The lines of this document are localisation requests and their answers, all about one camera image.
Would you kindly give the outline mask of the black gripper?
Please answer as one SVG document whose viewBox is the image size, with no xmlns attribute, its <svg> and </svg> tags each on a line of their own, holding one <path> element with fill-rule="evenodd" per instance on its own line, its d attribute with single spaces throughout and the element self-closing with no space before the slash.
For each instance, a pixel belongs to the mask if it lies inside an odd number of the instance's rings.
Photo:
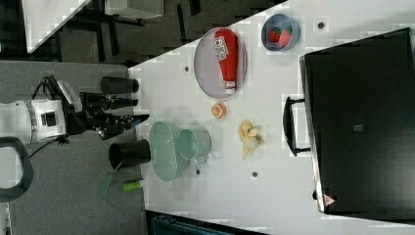
<svg viewBox="0 0 415 235">
<path fill-rule="evenodd" d="M 106 140 L 106 134 L 119 135 L 124 130 L 131 129 L 147 120 L 150 115 L 125 115 L 115 116 L 106 114 L 111 110 L 134 107 L 137 99 L 114 98 L 110 100 L 101 93 L 80 92 L 82 109 L 80 112 L 69 110 L 66 112 L 67 135 L 82 134 L 87 130 L 96 131 L 102 140 Z"/>
</svg>

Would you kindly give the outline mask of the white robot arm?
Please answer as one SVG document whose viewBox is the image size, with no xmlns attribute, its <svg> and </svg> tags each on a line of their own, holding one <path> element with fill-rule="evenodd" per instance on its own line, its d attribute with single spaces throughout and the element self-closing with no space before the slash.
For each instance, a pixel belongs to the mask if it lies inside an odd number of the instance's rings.
<svg viewBox="0 0 415 235">
<path fill-rule="evenodd" d="M 82 109 L 77 112 L 66 99 L 29 100 L 1 105 L 1 136 L 16 137 L 24 145 L 58 141 L 85 131 L 96 131 L 102 140 L 122 134 L 147 120 L 150 115 L 109 114 L 108 110 L 134 107 L 137 99 L 107 97 L 101 93 L 81 92 Z"/>
</svg>

